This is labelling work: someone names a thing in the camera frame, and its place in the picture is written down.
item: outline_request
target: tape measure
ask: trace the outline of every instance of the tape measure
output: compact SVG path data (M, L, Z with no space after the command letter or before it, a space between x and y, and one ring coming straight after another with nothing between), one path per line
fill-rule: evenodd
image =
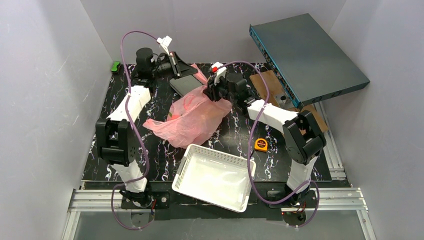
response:
M268 142L263 138L258 138L254 142L254 149L261 152L268 151Z

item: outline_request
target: white plastic basket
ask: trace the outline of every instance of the white plastic basket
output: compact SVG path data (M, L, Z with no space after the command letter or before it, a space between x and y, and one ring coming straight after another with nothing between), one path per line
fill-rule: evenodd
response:
M250 167L255 176L252 160ZM247 159L195 144L187 147L172 182L178 193L238 213L246 210L251 188Z

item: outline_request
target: gray wall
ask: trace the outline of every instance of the gray wall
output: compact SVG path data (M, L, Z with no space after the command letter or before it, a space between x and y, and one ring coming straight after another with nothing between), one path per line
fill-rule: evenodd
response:
M62 236L111 63L79 0L0 1L0 239Z
M330 36L369 77L325 102L378 239L423 239L424 2L347 0Z
M249 24L263 24L310 13L330 31L346 0L81 0L113 60L121 59L123 34L141 30L173 38L170 50L189 63L264 58L249 36ZM135 52L149 47L159 52L151 38L132 35L125 56L135 63Z

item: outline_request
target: cable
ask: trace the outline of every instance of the cable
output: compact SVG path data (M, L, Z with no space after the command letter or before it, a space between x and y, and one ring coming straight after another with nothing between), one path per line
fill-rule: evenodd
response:
M308 184L309 182L312 182L315 186L316 186L316 192L317 192L317 195L318 195L318 201L319 201L319 197L320 197L320 193L318 192L318 186L317 186L317 184L314 182L314 181L312 181L312 180L306 180L306 181L304 181L304 182L302 182L296 189L294 189L290 194L288 194L287 196L285 196L283 199L281 199L281 200L278 200L278 201L268 201L268 200L266 200L265 198L263 198L260 194L259 194L259 192L258 192L258 189L256 188L256 186L255 186L255 183L254 183L254 180L253 180L253 177L252 177L252 170L251 170L251 156L252 156L252 154L251 154L251 152L249 151L250 149L252 149L252 140L253 140L253 134L254 134L254 132L255 132L255 129L256 129L256 125L258 124L258 122L259 122L259 118L261 117L261 115L262 115L262 113L264 112L264 107L266 106L266 104L268 103L268 100L270 99L270 90L269 90L269 88L268 88L268 85L267 85L267 83L265 82L265 79L264 79L264 77L262 76L262 74L261 74L261 72L255 67L255 66L253 66L250 62L247 62L247 61L242 61L242 60L239 60L239 61L232 61L232 62L229 62L229 63L226 63L226 64L224 64L224 65L222 65L222 66L220 66L220 67L218 67L218 69L220 69L220 68L224 68L224 67L226 67L226 66L229 66L229 65L232 65L232 64L236 64L236 63L241 63L241 64L247 64L248 66L250 66L251 68L253 68L256 72L257 72L257 74L259 74L259 77L260 77L260 79L262 80L262 82L263 82L263 85L265 86L265 90L266 90L266 98L265 98L265 102L263 103L263 106L262 106L262 108L260 109L260 111L259 111L259 113L257 114L257 116L256 116L256 119L254 120L254 122L253 122L253 126L252 126L252 128L251 128L251 130L250 130L250 136L249 136L249 140L248 140L248 143L247 143L247 149L248 149L248 151L247 151L247 172L248 172L248 175L249 175L249 180L250 180L250 184L251 184L251 186L252 186L252 189L253 189L253 191L254 191L254 193L256 194L256 196L260 199L260 200L262 200L262 202L264 202L264 203L266 203L266 204L270 204L270 205L277 205L277 204L281 204L281 203L283 203L283 202L285 202L285 201L287 201L289 198L291 198L298 190L300 190L303 186L305 186L306 184ZM311 216L311 218L313 218L314 216L315 216L315 213L316 213L316 210L318 209L318 203L317 203L317 205L316 205L316 207L315 207L315 211L314 211L314 213L312 214L312 216ZM304 224L302 224L301 226L303 227L304 225L306 225L307 223L309 223L310 221L311 221L311 218L308 220L308 221L306 221Z
M123 224L123 223L119 220L119 218L118 218L118 216L117 216L117 213L115 212L115 208L114 208L114 195L115 195L115 190L116 190L117 188L120 188L120 187L122 187L122 186L125 186L125 184L130 184L130 183L133 183L133 182L137 182L137 181L139 181L139 180L142 180L143 178L145 178L145 177L147 176L147 174L149 173L149 168L150 168L150 164L149 164L149 156L148 156L148 154L147 154L145 144L143 143L142 137L140 136L140 133L139 133L139 131L137 130L137 126L136 126L136 124L134 123L133 119L131 118L130 111L128 110L128 102L130 101L130 98L131 98L131 79L130 79L130 74L128 73L127 65L125 64L123 43L124 43L124 39L125 39L125 37L126 37L127 35L129 35L129 34L132 34L132 33L141 33L141 34L145 34L145 35L147 35L147 36L149 36L149 37L153 38L155 41L156 41L156 39L157 39L157 38L155 38L154 36L150 35L149 33L144 32L144 31L129 31L129 32L127 32L127 33L126 33L126 34L122 37L122 39L120 40L120 56L121 56L121 58L122 58L123 70L124 70L124 72L125 72L126 79L127 79L127 81L128 81L128 93L129 93L129 95L128 95L128 97L126 98L126 101L125 101L125 113L126 113L126 116L127 116L128 120L129 120L129 124L131 125L131 128L132 128L132 130L134 131L135 135L137 136L138 142L140 143L141 149L142 149L142 151L143 151L144 159L145 159L145 162L146 162L146 169L145 169L145 171L144 171L144 174L143 174L141 177L139 177L139 178L135 178L135 179L131 179L131 180L129 180L129 181L127 181L127 182L125 182L125 183L119 183L119 184L116 184L116 185L113 187L113 189L112 189L112 198L111 198L111 200L110 200L110 207L112 208L112 214L113 214L113 217L114 217L114 218L115 218L115 220L119 223L119 225L121 225L123 228L128 229L128 230L140 230L140 229L144 229L145 227L149 226L149 225L150 225L150 223L151 223L151 222L153 222L153 221L151 221L151 222L147 223L147 224L146 224L146 225L144 225L144 226L139 226L139 227L130 227L130 226L126 226L125 224Z

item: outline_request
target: black marble table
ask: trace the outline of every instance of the black marble table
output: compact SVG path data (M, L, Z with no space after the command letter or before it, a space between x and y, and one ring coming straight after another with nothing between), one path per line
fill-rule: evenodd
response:
M263 63L254 63L261 72L269 70L269 66ZM200 70L209 77L210 63L197 64ZM248 88L254 95L258 95L249 79L255 70L246 64L233 64L227 67L228 72L242 73L247 80ZM138 131L148 151L150 171L147 179L150 181L173 181L178 170L180 160L185 149L174 148L166 140L155 136L150 130L142 127L146 119L151 118L165 121L171 104L180 96L169 85L170 79L160 79L155 82L156 88L150 102L144 107L135 122ZM112 76L109 88L104 100L100 118L106 118L124 99L128 90L127 80L124 79L124 70L121 66L119 74ZM203 146L232 155L247 158L248 139L253 120L247 119L235 110L222 119L221 125L213 136ZM256 162L255 181L286 182L289 177L291 159L285 148L283 135L272 127L258 123L254 132L255 140L265 138L268 141L268 151L253 154ZM143 170L146 161L142 158L141 149L138 149L136 160ZM320 157L315 163L311 178L316 181L331 181L331 175L325 157ZM96 136L93 137L82 180L86 181L121 181L116 171L97 156Z

